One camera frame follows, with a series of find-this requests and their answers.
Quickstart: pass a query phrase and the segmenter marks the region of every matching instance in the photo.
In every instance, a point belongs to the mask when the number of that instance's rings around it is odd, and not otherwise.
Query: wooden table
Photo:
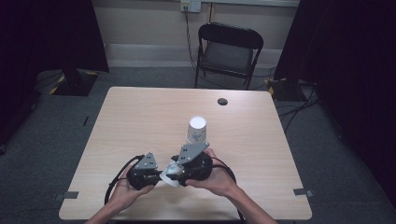
[[[225,98],[227,105],[219,105]],[[152,152],[163,170],[186,143],[192,116],[207,120],[207,141],[236,175],[238,185],[275,219],[312,216],[271,95],[221,91],[113,87],[109,90],[65,199],[62,219],[89,219],[104,203],[108,183],[136,155]],[[238,219],[235,207],[205,189],[161,181],[114,219]]]

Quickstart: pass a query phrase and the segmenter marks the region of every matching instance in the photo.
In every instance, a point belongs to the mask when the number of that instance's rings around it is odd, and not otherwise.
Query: white paper cup
[[[186,139],[188,144],[205,143],[206,119],[201,116],[192,117],[189,122]]]
[[[160,174],[160,178],[165,181],[166,184],[178,188],[180,185],[177,180],[172,180],[166,175],[181,175],[183,173],[184,167],[177,164],[177,162],[171,160],[163,172]]]

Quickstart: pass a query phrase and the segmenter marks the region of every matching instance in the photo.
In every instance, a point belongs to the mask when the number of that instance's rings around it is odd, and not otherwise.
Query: human hand
[[[207,148],[205,153],[211,157],[216,158],[215,152],[212,148]],[[212,159],[214,165],[223,165],[224,164],[216,159]],[[230,175],[223,168],[213,168],[212,173],[209,178],[203,181],[198,181],[194,179],[186,180],[186,184],[193,186],[198,189],[208,189],[212,193],[219,196],[229,196],[232,193],[232,190],[238,188],[236,183],[230,177]]]
[[[141,190],[134,189],[126,179],[126,174],[131,169],[132,165],[129,165],[125,171],[120,176],[120,180],[117,182],[117,185],[111,195],[108,203],[115,206],[119,212],[131,206],[136,199],[144,194],[149,193],[152,189],[154,189],[153,185],[145,186]]]

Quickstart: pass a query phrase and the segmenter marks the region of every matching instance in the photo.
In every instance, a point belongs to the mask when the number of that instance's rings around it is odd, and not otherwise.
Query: gray carpet
[[[112,68],[110,74],[100,74],[88,97],[56,96],[49,94],[56,78],[51,75],[56,73],[40,74],[39,79],[48,78],[37,84],[42,92],[39,103],[0,157],[0,223],[83,223],[60,220],[62,203],[54,197],[70,185],[107,90],[112,86],[192,88],[194,80],[188,67]],[[271,71],[257,69],[255,75],[267,76]],[[213,74],[206,78],[199,80],[202,88],[244,89],[242,79]],[[263,82],[264,77],[254,77],[250,88],[266,91]],[[304,92],[308,95],[310,87]],[[279,114],[302,104],[276,102]],[[282,118],[286,127],[291,115]],[[396,223],[396,212],[381,188],[340,141],[320,104],[300,111],[286,136],[304,187],[315,193],[309,198],[313,217],[298,223]]]

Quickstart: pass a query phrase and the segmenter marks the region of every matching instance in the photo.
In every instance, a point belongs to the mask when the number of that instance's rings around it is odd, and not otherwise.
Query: forearm
[[[261,207],[259,207],[248,195],[239,187],[233,188],[227,199],[244,215],[249,224],[273,224],[276,221],[271,218]]]
[[[115,204],[109,202],[93,215],[86,224],[105,224],[119,212],[120,209]]]

